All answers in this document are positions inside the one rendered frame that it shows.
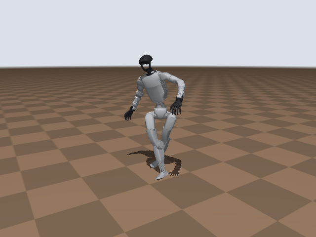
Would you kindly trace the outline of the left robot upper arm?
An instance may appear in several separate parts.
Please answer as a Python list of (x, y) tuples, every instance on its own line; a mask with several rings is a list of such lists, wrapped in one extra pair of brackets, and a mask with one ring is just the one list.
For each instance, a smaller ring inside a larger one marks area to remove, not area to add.
[(177, 81), (180, 80), (180, 79), (177, 78), (176, 76), (173, 76), (173, 75), (169, 74), (168, 72), (159, 73), (158, 75), (159, 75), (159, 77), (160, 77), (160, 79), (162, 81), (167, 80), (167, 81), (169, 81), (171, 83), (176, 83), (177, 87), (178, 87), (178, 82)]

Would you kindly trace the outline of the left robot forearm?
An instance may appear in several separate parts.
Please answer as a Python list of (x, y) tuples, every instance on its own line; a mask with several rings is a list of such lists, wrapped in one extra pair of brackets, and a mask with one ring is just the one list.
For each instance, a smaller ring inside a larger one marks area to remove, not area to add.
[(185, 83), (181, 79), (178, 80), (177, 82), (178, 82), (178, 95), (177, 95), (177, 98), (178, 97), (182, 98), (182, 96), (183, 97), (185, 96), (185, 94), (184, 94), (184, 92), (185, 92)]

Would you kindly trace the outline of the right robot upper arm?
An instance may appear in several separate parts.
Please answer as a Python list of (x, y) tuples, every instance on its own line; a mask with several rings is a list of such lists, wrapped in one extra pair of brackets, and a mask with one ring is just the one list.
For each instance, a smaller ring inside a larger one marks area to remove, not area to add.
[(143, 93), (144, 86), (143, 86), (143, 84), (142, 84), (141, 79), (142, 79), (142, 76), (140, 76), (140, 77), (138, 78), (138, 80), (137, 80), (137, 88), (138, 88), (138, 90), (137, 90), (137, 92), (136, 92), (136, 95), (137, 95), (138, 97), (140, 97), (140, 98), (144, 95), (144, 93)]

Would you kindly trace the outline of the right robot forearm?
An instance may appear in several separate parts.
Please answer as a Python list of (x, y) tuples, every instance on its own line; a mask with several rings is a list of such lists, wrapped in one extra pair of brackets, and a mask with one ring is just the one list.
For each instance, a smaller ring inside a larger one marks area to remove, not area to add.
[(136, 108), (137, 108), (137, 106), (138, 106), (138, 103), (139, 103), (139, 101), (140, 101), (140, 97), (138, 97), (136, 94), (135, 94), (135, 97), (134, 97), (135, 99), (134, 99), (134, 101), (133, 101), (133, 103), (132, 103), (132, 106), (133, 106), (133, 108), (132, 108), (132, 110), (136, 110)]

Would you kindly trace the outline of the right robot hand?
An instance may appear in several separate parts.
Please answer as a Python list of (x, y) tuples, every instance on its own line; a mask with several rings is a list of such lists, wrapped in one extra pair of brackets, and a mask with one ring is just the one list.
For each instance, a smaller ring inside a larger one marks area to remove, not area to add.
[(125, 114), (124, 114), (124, 117), (125, 117), (125, 120), (129, 120), (129, 118), (130, 118), (130, 120), (131, 120), (131, 115), (133, 114), (133, 111), (135, 111), (135, 110), (132, 110), (132, 108), (133, 108), (133, 106), (131, 106), (130, 107), (130, 110), (128, 110)]

